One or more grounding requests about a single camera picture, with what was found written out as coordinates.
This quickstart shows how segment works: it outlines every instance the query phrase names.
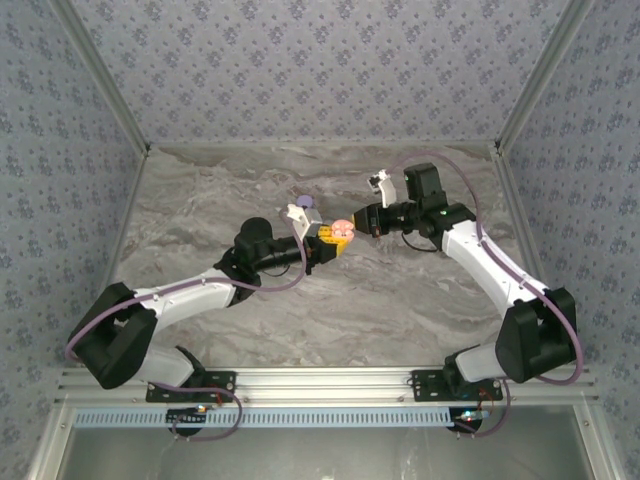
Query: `aluminum frame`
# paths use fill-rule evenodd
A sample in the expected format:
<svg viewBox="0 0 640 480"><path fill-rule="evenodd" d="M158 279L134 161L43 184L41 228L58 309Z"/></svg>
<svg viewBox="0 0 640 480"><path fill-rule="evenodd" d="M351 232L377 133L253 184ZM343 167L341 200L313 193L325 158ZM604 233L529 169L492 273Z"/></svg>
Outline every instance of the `aluminum frame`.
<svg viewBox="0 0 640 480"><path fill-rule="evenodd" d="M416 403L407 384L410 372L425 366L399 367L279 367L216 368L238 373L236 394L249 407L447 407L468 402ZM572 366L549 375L566 378ZM582 440L595 478L625 480L622 464L604 419L604 412L589 369L573 385L557 387L532 379L524 384L509 382L512 408L521 406L573 406L581 425ZM29 480L54 479L60 471L73 420L85 408L148 408L147 385L128 382L114 390L103 390L83 367L65 369L55 395L53 411L29 473ZM496 402L503 405L504 400ZM188 406L172 404L172 407Z"/></svg>
<svg viewBox="0 0 640 480"><path fill-rule="evenodd" d="M531 116L538 99L551 80L556 68L577 35L583 20L591 10L594 0L569 0L543 51L520 92L498 141L501 153L508 154L516 138Z"/></svg>
<svg viewBox="0 0 640 480"><path fill-rule="evenodd" d="M82 18L72 2L70 0L49 0L49 4L57 15L58 20L60 20L62 28L69 36L69 40L84 61L96 87L102 93L106 104L122 127L129 142L140 155L145 154L147 142L138 122L136 122L135 115L127 105L113 76L109 73L107 65L93 43L91 34L82 22Z"/></svg>

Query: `purple object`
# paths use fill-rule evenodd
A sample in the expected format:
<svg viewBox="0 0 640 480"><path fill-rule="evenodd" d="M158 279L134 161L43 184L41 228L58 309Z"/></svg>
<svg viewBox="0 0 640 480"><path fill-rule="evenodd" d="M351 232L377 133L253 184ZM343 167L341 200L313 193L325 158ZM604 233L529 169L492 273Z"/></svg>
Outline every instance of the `purple object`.
<svg viewBox="0 0 640 480"><path fill-rule="evenodd" d="M300 195L296 199L296 205L302 208L313 207L313 197L311 195Z"/></svg>

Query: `blue cable tray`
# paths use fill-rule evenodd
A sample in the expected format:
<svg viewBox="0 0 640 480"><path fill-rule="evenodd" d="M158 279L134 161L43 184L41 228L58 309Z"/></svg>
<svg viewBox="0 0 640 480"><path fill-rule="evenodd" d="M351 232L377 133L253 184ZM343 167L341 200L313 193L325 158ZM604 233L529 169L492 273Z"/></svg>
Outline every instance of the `blue cable tray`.
<svg viewBox="0 0 640 480"><path fill-rule="evenodd" d="M223 407L206 414L200 427L228 428L236 420L237 408ZM81 408L76 428L168 428L167 409ZM178 427L194 427L179 423ZM448 407L363 407L363 408L245 408L242 428L363 428L363 427L450 427Z"/></svg>

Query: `patterned wallpaper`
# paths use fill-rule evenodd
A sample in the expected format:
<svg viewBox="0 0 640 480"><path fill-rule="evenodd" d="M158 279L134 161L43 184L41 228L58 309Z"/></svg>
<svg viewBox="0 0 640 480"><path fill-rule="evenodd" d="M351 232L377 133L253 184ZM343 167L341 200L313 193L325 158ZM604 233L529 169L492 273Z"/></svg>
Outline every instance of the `patterned wallpaper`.
<svg viewBox="0 0 640 480"><path fill-rule="evenodd" d="M0 2L0 478L23 478L138 154L46 0Z"/></svg>
<svg viewBox="0 0 640 480"><path fill-rule="evenodd" d="M597 1L509 154L549 280L579 300L604 406L640 478L640 4Z"/></svg>
<svg viewBox="0 0 640 480"><path fill-rule="evenodd" d="M157 142L493 139L566 0L73 0Z"/></svg>

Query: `wire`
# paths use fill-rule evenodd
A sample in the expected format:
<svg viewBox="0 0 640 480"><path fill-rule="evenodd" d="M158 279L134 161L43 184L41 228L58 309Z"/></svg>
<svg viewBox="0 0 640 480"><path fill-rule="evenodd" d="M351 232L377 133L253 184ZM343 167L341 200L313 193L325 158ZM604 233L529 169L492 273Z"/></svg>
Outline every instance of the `wire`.
<svg viewBox="0 0 640 480"><path fill-rule="evenodd" d="M498 420L498 423L496 423L493 427L491 427L486 432L478 433L477 430L474 430L469 425L465 425L462 422L454 421L453 423L455 425L457 425L458 427L464 428L465 430L469 431L469 433L462 433L461 432L462 435L468 435L470 437L477 437L477 438L488 437L489 435L492 435L492 434L496 433L498 430L500 430L504 426L505 422L507 421L507 418L509 417L509 413L510 413L509 409L511 408L511 391L509 390L509 385L507 384L507 379L506 378L502 379L502 385L504 385L504 391L505 391L505 396L506 396L506 399L507 399L507 404L504 407L504 413L500 417L500 420Z"/></svg>
<svg viewBox="0 0 640 480"><path fill-rule="evenodd" d="M278 273L276 275L273 275L273 274L271 274L269 272L262 272L262 273L264 273L265 275L269 275L270 277L277 278L277 277L281 277L282 275L287 273L290 268L291 268L291 265L287 265L287 267L284 269L284 271L282 271L282 272L280 272L280 273Z"/></svg>
<svg viewBox="0 0 640 480"><path fill-rule="evenodd" d="M484 388L480 387L478 389L478 393L480 393L480 396L482 397L487 397L489 398L489 400L491 400L491 408L489 409L489 415L491 415L493 413L493 407L495 406L495 403L493 401L493 397L491 396L491 394L489 392L487 392ZM480 403L478 405L478 408L480 410L482 410L482 400L480 400Z"/></svg>
<svg viewBox="0 0 640 480"><path fill-rule="evenodd" d="M167 385L165 383L155 383L154 385L156 385L157 387L163 388L165 390L170 390L172 392L215 393L216 395L224 395L230 398L231 400L233 400L235 404L238 405L238 415L236 416L236 421L233 423L233 425L229 427L227 430L225 430L224 432L219 433L218 435L209 435L207 437L185 437L183 435L180 435L177 432L177 426L178 426L178 423L180 423L180 420L182 420L186 415L178 415L178 417L176 417L176 419L173 421L173 424L171 425L171 431L175 435L176 440L184 440L185 442L213 442L215 440L222 440L223 438L227 438L233 435L240 427L240 422L242 422L242 411L243 411L242 402L233 392L230 392L229 390L225 390L224 388L218 388L218 387L182 388L182 387L174 387L171 385Z"/></svg>
<svg viewBox="0 0 640 480"><path fill-rule="evenodd" d="M543 292L541 292L540 290L535 288L533 285L531 285L528 281L526 281L521 275L519 275L509 265L507 265L500 258L500 256L493 250L493 247L492 247L493 242L491 241L491 239L487 240L484 235L484 228L482 226L483 222L482 222L482 209L480 208L480 200L478 199L478 195L475 189L473 188L471 181L465 175L465 173L460 169L460 167L458 167L458 165L456 165L452 160L450 160L449 158L447 158L446 156L438 152L434 152L433 150L419 150L417 152L413 152L409 155L406 155L396 160L396 162L393 165L391 165L389 170L387 170L387 173L390 174L393 170L405 164L411 159L423 157L423 156L431 156L439 160L442 160L451 168L453 168L453 170L455 170L455 172L460 176L460 178L466 185L467 189L469 190L471 197L473 198L473 203L476 209L476 219L477 219L476 234L478 236L478 241L480 242L482 249L489 256L489 258L491 258L494 261L494 263L498 265L507 275L509 275L511 278L513 278L515 281L521 284L523 288L527 289L527 291L535 295L544 304L545 307L551 310L551 312L553 312L553 314L558 318L558 320L566 330L567 335L569 335L569 338L571 339L571 344L573 345L573 349L576 353L576 368L573 371L573 374L569 378L566 378L563 380L556 380L556 379L545 377L542 375L539 375L537 378L543 382L550 383L552 385L572 384L580 377L580 375L582 375L582 370L584 368L584 355L582 352L582 347L580 346L580 340L578 339L578 336L576 335L575 330L571 326L571 323L569 323L569 320L564 315L564 313L562 313L562 311L558 307L556 307L556 305L549 298L547 298Z"/></svg>
<svg viewBox="0 0 640 480"><path fill-rule="evenodd" d="M98 315L96 318L94 318L89 323L87 323L84 327L82 327L80 331L76 333L71 340L69 340L69 343L65 347L64 349L65 357L68 360L78 361L79 359L76 356L76 354L73 352L73 349L78 344L78 342L82 340L84 336L87 335L91 330L93 330L96 326L98 326L101 322L105 321L114 313L119 312L120 310L124 310L125 308L129 308L132 305L153 300L156 297L162 297L170 293L179 292L187 288L195 287L196 285L202 285L207 283L229 283L231 285L235 285L236 287L242 287L242 288L246 288L248 290L253 290L256 292L267 292L267 293L282 292L284 290L287 290L289 288L296 286L298 283L300 283L300 281L305 276L305 273L307 270L307 253L304 249L304 246L302 245L302 240L298 237L298 234L296 233L296 230L293 226L293 222L285 215L284 210L280 212L280 218L291 230L291 233L293 234L293 238L295 239L296 244L298 245L298 249L300 250L300 260L301 260L300 273L298 273L298 276L294 278L291 282L285 285L277 286L277 287L257 287L255 285L240 282L237 280L232 280L227 277L205 277L205 278L197 278L194 280L189 280L188 282L184 282L184 283L178 283L176 285L169 286L155 293L149 293L147 295L135 297L130 300L126 300L122 303L118 303L111 308L108 308L107 310L102 312L100 315Z"/></svg>
<svg viewBox="0 0 640 480"><path fill-rule="evenodd" d="M407 247L409 247L412 250L415 250L416 252L435 253L438 251L437 248L419 248L419 247L416 247L415 245L411 245L409 243L409 240L407 240L407 237L405 237L404 232L400 234L400 237L402 237L402 241L405 243Z"/></svg>

